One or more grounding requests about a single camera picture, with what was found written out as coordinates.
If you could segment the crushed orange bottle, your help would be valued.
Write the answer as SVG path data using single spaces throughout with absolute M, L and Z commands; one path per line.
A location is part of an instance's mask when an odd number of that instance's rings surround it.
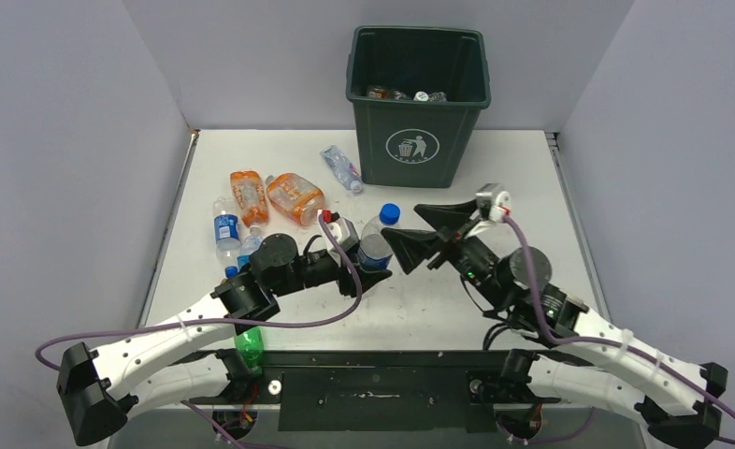
M 265 185 L 261 176 L 253 170 L 232 172 L 230 186 L 242 223 L 247 227 L 265 226 L 269 217 Z
M 319 187 L 293 172 L 269 175 L 266 185 L 267 199 L 281 215 L 300 226 L 317 224 L 318 211 L 325 208 Z

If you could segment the green plastic bottle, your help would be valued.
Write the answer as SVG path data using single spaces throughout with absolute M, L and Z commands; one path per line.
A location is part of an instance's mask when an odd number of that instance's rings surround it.
M 263 374 L 264 340 L 260 327 L 253 327 L 235 336 L 235 345 L 253 376 Z

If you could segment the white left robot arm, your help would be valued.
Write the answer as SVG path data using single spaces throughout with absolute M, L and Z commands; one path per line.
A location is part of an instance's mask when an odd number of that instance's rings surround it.
M 57 392 L 78 446 L 101 442 L 128 420 L 192 398 L 243 400 L 250 389 L 245 363 L 232 350 L 208 350 L 280 311 L 278 297 L 333 282 L 356 297 L 382 282 L 388 269 L 365 269 L 357 257 L 331 247 L 300 253 L 295 240 L 272 234 L 243 270 L 153 331 L 91 348 L 67 348 Z

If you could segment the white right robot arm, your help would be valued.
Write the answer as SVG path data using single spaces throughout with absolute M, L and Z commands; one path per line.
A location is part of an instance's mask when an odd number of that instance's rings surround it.
M 472 200 L 415 211 L 428 230 L 382 231 L 401 268 L 452 266 L 490 304 L 491 317 L 544 348 L 508 352 L 499 376 L 507 398 L 556 399 L 616 413 L 674 448 L 718 440 L 722 412 L 716 400 L 726 388 L 725 368 L 664 354 L 613 325 L 553 285 L 547 256 L 526 242 L 496 255 L 480 234 L 509 221 L 504 208 Z

